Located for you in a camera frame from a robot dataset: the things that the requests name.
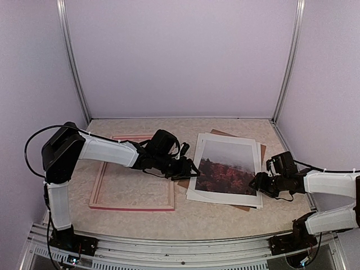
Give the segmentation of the wooden picture frame pink edge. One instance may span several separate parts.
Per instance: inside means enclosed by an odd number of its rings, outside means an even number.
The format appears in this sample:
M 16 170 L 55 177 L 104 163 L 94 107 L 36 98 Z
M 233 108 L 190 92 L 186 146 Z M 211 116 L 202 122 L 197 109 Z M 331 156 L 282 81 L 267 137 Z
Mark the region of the wooden picture frame pink edge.
M 103 162 L 89 207 L 97 210 L 172 212 L 175 210 L 174 182 Z

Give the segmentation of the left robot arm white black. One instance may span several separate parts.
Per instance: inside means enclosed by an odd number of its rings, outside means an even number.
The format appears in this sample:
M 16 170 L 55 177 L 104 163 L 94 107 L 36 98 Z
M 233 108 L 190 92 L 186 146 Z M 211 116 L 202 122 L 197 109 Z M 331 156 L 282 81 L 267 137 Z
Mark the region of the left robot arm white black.
M 79 160 L 122 165 L 147 173 L 156 169 L 166 179 L 190 179 L 200 175 L 192 159 L 185 156 L 189 144 L 159 129 L 148 140 L 115 140 L 91 134 L 67 122 L 42 147 L 44 197 L 54 237 L 66 250 L 79 244 L 70 218 L 68 185 Z

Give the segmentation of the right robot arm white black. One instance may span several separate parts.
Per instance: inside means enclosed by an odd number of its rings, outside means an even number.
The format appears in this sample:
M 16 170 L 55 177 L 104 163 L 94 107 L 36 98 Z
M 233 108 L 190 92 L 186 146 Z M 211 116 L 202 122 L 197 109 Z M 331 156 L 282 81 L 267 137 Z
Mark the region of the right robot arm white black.
M 276 168 L 275 174 L 259 172 L 249 186 L 271 198 L 278 199 L 280 192 L 289 194 L 333 194 L 349 197 L 354 203 L 340 208 L 308 213 L 293 221 L 288 245 L 299 250 L 307 242 L 315 240 L 321 232 L 359 228 L 359 173 L 331 173 L 303 169 Z

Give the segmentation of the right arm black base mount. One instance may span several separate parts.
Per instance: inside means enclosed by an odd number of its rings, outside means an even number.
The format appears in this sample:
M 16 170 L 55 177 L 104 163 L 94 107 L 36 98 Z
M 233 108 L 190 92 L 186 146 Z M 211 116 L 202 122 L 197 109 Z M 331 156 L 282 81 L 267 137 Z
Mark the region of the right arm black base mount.
M 317 238 L 313 235 L 298 237 L 293 233 L 273 236 L 268 239 L 268 243 L 273 256 L 310 248 L 318 244 Z

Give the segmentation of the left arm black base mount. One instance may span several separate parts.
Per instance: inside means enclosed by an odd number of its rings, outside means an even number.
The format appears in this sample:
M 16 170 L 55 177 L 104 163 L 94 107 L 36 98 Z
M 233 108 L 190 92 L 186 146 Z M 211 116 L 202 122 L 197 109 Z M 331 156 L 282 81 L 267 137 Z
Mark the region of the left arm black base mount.
M 77 235 L 73 232 L 53 233 L 49 245 L 78 255 L 93 257 L 97 250 L 98 239 L 89 236 Z

